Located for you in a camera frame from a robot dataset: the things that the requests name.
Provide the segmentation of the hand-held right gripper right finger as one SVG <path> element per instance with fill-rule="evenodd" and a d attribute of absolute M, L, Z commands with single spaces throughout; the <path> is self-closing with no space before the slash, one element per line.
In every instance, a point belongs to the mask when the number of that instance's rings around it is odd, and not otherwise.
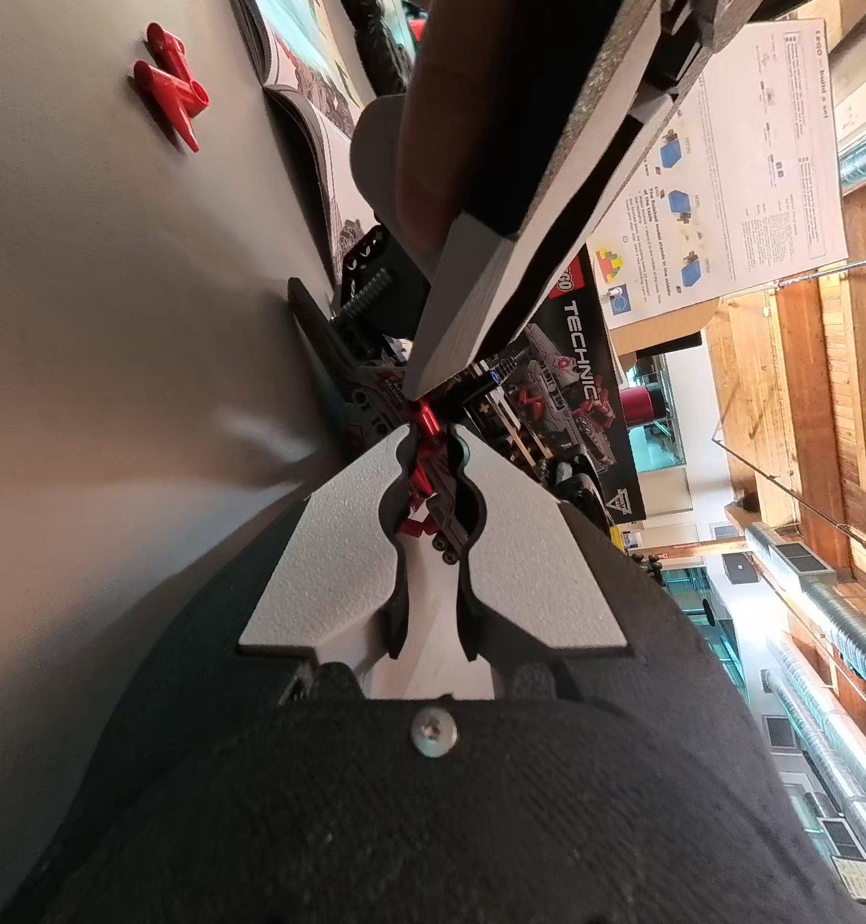
<path fill-rule="evenodd" d="M 470 662 L 487 664 L 495 697 L 516 672 L 617 657 L 628 641 L 557 501 L 461 424 L 450 427 L 459 553 L 457 628 Z"/>

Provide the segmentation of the red toy claw piece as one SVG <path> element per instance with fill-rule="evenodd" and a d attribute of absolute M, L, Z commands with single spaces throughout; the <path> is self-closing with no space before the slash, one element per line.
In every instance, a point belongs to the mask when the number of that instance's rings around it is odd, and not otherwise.
<path fill-rule="evenodd" d="M 427 399 L 405 400 L 402 405 L 404 420 L 415 426 L 417 443 L 414 461 L 409 466 L 409 513 L 398 525 L 397 531 L 405 536 L 420 538 L 433 536 L 439 531 L 439 523 L 433 514 L 427 513 L 423 520 L 412 514 L 438 493 L 432 474 L 434 460 L 445 451 L 446 433 Z"/>

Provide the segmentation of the dark toy set box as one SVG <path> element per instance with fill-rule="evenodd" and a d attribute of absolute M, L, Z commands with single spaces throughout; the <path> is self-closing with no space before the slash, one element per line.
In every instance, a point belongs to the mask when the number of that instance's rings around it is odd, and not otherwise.
<path fill-rule="evenodd" d="M 587 247 L 519 336 L 479 367 L 501 384 L 465 407 L 478 437 L 607 534 L 645 516 Z"/>

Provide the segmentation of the silver ventilation duct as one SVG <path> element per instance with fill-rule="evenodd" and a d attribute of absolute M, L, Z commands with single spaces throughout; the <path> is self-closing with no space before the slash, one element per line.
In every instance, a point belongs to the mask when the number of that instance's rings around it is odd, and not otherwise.
<path fill-rule="evenodd" d="M 786 635 L 766 644 L 769 685 L 866 850 L 866 736 Z"/>
<path fill-rule="evenodd" d="M 866 616 L 836 591 L 838 573 L 808 546 L 755 522 L 744 530 L 765 569 L 820 627 L 855 673 L 866 681 Z"/>

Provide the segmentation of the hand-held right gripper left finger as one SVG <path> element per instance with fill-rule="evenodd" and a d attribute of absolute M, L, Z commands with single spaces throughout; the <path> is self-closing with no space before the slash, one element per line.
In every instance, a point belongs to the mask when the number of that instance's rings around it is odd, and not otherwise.
<path fill-rule="evenodd" d="M 404 548 L 414 427 L 402 425 L 306 501 L 238 641 L 249 656 L 339 663 L 372 697 L 408 629 Z"/>

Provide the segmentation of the instruction booklet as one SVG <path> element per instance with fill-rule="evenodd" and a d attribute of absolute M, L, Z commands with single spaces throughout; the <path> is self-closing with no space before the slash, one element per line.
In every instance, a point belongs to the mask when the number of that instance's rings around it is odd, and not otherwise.
<path fill-rule="evenodd" d="M 265 94 L 296 119 L 311 148 L 333 279 L 341 283 L 344 258 L 377 221 L 350 166 L 363 102 L 336 42 L 326 3 L 232 1 L 231 6 Z"/>

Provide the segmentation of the toy vehicle model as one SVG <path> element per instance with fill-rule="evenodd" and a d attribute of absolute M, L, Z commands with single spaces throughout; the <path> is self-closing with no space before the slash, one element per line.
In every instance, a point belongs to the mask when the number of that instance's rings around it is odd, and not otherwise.
<path fill-rule="evenodd" d="M 411 424 L 402 411 L 408 400 L 404 378 L 409 340 L 428 291 L 426 276 L 383 225 L 373 227 L 344 258 L 340 304 L 330 317 L 302 283 L 289 283 L 293 315 L 343 400 L 344 445 L 351 460 Z M 481 369 L 482 361 L 424 398 L 446 433 L 446 448 L 434 460 L 432 480 L 439 491 L 412 517 L 423 520 L 427 513 L 434 515 L 439 531 L 430 536 L 432 546 L 447 565 L 459 562 L 466 539 L 454 513 L 456 481 L 449 465 L 447 431 L 451 424 L 471 430 L 464 423 L 465 407 L 500 386 L 499 372 Z"/>

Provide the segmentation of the person's left hand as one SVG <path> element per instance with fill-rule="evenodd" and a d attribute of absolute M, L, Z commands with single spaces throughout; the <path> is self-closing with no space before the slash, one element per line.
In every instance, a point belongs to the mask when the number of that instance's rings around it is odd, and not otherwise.
<path fill-rule="evenodd" d="M 509 71 L 526 2 L 439 1 L 404 102 L 395 203 L 406 243 L 439 250 L 462 211 Z"/>

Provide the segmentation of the grey desk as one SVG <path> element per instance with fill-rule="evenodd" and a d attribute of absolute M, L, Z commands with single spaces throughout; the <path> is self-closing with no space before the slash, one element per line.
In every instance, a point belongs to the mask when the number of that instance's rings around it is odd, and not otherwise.
<path fill-rule="evenodd" d="M 198 153 L 133 78 L 150 22 Z M 0 910 L 162 633 L 339 465 L 291 276 L 334 293 L 231 2 L 0 2 Z"/>

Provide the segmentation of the black toy tire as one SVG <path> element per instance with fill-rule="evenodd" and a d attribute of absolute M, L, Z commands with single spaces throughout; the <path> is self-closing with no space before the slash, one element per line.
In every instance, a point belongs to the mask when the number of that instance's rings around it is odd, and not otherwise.
<path fill-rule="evenodd" d="M 406 93 L 413 75 L 415 40 L 401 2 L 343 1 L 360 61 L 377 96 Z"/>

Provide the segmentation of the instruction poster sheet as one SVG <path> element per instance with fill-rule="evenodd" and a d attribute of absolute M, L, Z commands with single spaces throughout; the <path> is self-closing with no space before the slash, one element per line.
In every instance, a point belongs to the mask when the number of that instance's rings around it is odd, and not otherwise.
<path fill-rule="evenodd" d="M 587 240 L 614 336 L 848 256 L 823 19 L 746 25 Z"/>

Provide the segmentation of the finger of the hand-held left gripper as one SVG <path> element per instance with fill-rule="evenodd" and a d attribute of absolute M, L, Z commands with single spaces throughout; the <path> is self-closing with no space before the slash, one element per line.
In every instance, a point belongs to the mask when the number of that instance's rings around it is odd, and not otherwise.
<path fill-rule="evenodd" d="M 601 218 L 621 193 L 665 126 L 674 98 L 640 92 L 589 176 L 541 238 L 522 280 L 490 330 L 496 354 L 522 332 Z"/>
<path fill-rule="evenodd" d="M 526 271 L 519 273 L 509 251 L 472 243 L 462 232 L 447 237 L 408 362 L 410 397 L 425 395 L 491 348 L 491 326 Z"/>

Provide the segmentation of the red toy connector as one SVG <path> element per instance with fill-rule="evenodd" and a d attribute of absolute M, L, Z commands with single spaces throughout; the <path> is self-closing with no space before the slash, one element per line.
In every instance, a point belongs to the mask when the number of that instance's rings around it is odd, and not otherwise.
<path fill-rule="evenodd" d="M 155 63 L 137 60 L 133 78 L 139 89 L 156 102 L 185 145 L 198 153 L 193 120 L 208 109 L 210 98 L 189 66 L 185 43 L 160 23 L 150 22 L 146 45 Z"/>

